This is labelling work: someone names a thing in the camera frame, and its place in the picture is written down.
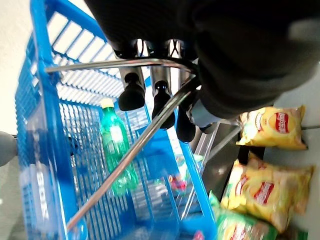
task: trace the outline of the yellow cap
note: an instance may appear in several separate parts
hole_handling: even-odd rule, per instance
[[[112,101],[111,98],[102,99],[100,104],[101,104],[101,107],[103,109],[105,109],[105,108],[114,108],[115,107],[114,102]]]

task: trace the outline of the potato chip bag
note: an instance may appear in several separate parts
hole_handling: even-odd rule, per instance
[[[308,166],[302,168],[292,168],[285,166],[276,166],[262,161],[252,152],[248,155],[248,167],[254,169],[274,169],[292,175],[297,182],[298,190],[295,197],[294,211],[298,214],[305,214],[309,199],[309,183],[314,173],[315,167]]]
[[[305,150],[302,142],[301,122],[305,106],[299,108],[263,107],[240,116],[241,140],[238,145],[279,147]]]
[[[269,223],[221,208],[212,192],[209,200],[217,226],[217,240],[276,240],[278,232]]]
[[[289,226],[283,234],[276,237],[276,240],[308,240],[308,232]]]
[[[236,160],[221,206],[266,220],[283,233],[292,217],[297,190],[292,174],[255,169]]]

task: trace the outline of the plastic bottle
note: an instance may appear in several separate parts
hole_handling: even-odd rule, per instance
[[[115,106],[111,99],[101,101],[103,119],[101,121],[101,135],[106,165],[111,173],[118,165],[122,157],[130,148],[125,124],[116,115]],[[132,163],[123,171],[112,185],[116,195],[124,194],[128,189],[135,189],[138,184],[138,176]]]

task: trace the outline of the blue shopping basket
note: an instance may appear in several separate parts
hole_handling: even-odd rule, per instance
[[[142,151],[133,161],[137,188],[123,196],[109,190],[67,232],[69,219],[110,174],[100,136],[99,102],[109,97],[116,103],[123,85],[117,69],[47,74],[45,68],[53,65],[109,60],[112,48],[97,22],[67,0],[31,0],[30,11],[33,35],[15,95],[28,239],[187,240],[197,232],[215,239],[217,229],[204,185],[189,146],[182,142],[190,175],[186,192],[172,191],[168,182],[175,165],[172,148],[153,156],[152,171]],[[131,144],[150,123],[147,105],[117,111]],[[166,132],[159,131],[160,144],[170,144]],[[152,149],[145,152],[152,155]],[[164,155],[170,157],[161,165]]]

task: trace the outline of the metal handle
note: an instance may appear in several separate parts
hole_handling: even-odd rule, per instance
[[[160,126],[175,110],[175,108],[198,87],[199,83],[195,78],[189,79],[183,87],[167,102],[159,114],[152,120],[150,125],[144,130],[138,140],[132,145],[129,151],[123,156],[118,166],[99,187],[99,189],[88,199],[88,201],[79,209],[79,211],[69,220],[66,229],[71,230],[77,222],[95,205],[99,199],[107,192],[112,183],[125,170],[134,157],[141,151],[146,143],[152,138]]]
[[[186,72],[194,73],[195,65],[192,62],[185,61],[179,58],[168,57],[154,58],[154,57],[138,57],[135,59],[114,60],[114,61],[97,61],[88,63],[77,63],[65,66],[46,67],[46,73],[54,73],[69,70],[84,70],[84,69],[112,69],[112,68],[126,68],[126,67],[143,67],[143,66],[162,66],[169,68],[184,69]]]

